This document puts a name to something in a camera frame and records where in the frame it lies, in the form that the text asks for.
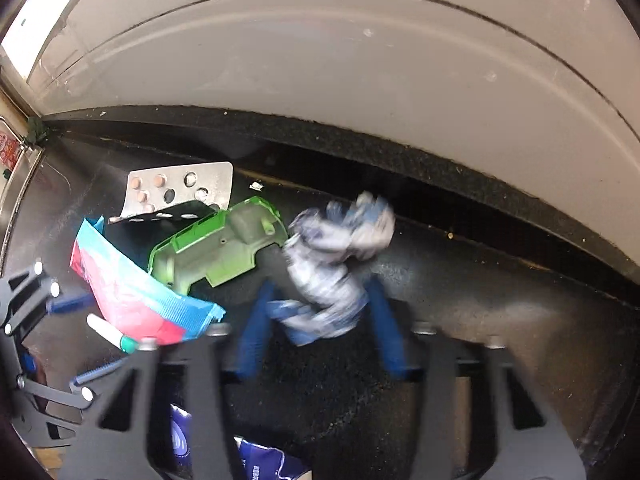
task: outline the metal edge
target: metal edge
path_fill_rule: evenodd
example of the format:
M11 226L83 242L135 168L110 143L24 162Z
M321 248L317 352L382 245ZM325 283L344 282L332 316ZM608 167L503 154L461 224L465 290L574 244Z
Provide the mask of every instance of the metal edge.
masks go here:
M22 197L27 191L36 168L42 160L44 149L40 147L25 148L15 168L9 177L9 182L4 187L0 196L0 276L4 274L4 261L11 238L11 230L14 225L15 215L18 212Z

